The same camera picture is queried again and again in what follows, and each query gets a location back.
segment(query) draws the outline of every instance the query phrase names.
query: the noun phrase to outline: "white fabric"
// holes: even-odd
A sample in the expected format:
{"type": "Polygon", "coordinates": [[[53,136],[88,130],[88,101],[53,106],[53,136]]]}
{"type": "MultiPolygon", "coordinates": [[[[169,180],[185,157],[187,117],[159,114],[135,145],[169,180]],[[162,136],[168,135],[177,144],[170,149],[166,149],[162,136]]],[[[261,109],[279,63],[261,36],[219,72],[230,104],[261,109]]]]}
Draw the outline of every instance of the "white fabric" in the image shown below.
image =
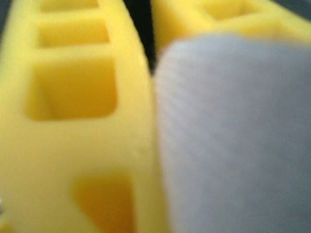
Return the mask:
{"type": "Polygon", "coordinates": [[[200,36],[155,75],[174,233],[311,233],[311,50],[200,36]]]}

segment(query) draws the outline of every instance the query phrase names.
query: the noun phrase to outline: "dark gap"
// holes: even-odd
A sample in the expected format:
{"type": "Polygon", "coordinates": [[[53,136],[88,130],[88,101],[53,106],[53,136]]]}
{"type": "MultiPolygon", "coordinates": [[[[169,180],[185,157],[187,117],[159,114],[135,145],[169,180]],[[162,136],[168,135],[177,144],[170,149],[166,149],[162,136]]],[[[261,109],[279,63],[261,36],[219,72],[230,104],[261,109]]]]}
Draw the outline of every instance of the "dark gap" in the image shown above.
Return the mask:
{"type": "Polygon", "coordinates": [[[0,215],[3,214],[2,200],[0,199],[0,215]]]}
{"type": "Polygon", "coordinates": [[[156,62],[150,0],[123,0],[134,22],[153,71],[156,62]]]}
{"type": "Polygon", "coordinates": [[[311,20],[311,1],[310,0],[273,0],[290,11],[311,20]]]}
{"type": "Polygon", "coordinates": [[[11,6],[11,0],[0,0],[0,34],[2,35],[4,25],[11,6]]]}

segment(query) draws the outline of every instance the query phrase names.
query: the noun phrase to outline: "ribbed fabric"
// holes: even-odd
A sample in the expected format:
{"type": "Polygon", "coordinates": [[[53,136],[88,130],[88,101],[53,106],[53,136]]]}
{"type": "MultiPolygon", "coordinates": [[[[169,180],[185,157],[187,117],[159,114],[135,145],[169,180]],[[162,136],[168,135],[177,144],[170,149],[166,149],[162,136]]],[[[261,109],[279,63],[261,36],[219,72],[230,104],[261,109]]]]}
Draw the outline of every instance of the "ribbed fabric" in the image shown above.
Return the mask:
{"type": "Polygon", "coordinates": [[[311,49],[201,36],[155,88],[174,233],[311,232],[311,49]]]}

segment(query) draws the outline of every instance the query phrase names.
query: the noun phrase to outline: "square hole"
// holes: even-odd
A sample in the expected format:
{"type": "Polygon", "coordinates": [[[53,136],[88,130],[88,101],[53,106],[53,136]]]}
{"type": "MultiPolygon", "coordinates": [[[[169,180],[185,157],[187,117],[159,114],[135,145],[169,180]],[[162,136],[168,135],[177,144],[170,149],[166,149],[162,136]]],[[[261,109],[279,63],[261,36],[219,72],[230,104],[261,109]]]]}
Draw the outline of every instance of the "square hole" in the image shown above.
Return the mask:
{"type": "Polygon", "coordinates": [[[99,7],[98,0],[41,0],[42,12],[70,11],[99,7]]]}
{"type": "Polygon", "coordinates": [[[38,30],[38,43],[43,48],[109,42],[103,19],[44,22],[38,30]]]}
{"type": "Polygon", "coordinates": [[[33,120],[105,117],[117,106],[113,58],[37,64],[26,103],[33,120]]]}
{"type": "Polygon", "coordinates": [[[260,12],[250,0],[211,1],[202,6],[216,20],[226,20],[260,12]]]}
{"type": "Polygon", "coordinates": [[[133,184],[125,174],[79,179],[73,197],[100,232],[135,233],[133,184]]]}

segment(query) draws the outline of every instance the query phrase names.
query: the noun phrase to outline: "yellow foam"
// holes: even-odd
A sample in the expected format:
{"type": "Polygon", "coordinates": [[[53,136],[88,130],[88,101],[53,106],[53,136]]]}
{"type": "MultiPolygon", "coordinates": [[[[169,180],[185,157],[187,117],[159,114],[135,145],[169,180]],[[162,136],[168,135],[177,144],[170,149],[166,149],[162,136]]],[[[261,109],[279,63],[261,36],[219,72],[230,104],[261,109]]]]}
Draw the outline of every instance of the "yellow foam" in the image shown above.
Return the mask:
{"type": "Polygon", "coordinates": [[[167,232],[151,85],[122,0],[15,0],[0,62],[0,232],[167,232]]]}
{"type": "Polygon", "coordinates": [[[152,0],[155,48],[201,33],[311,43],[311,23],[270,0],[152,0]]]}

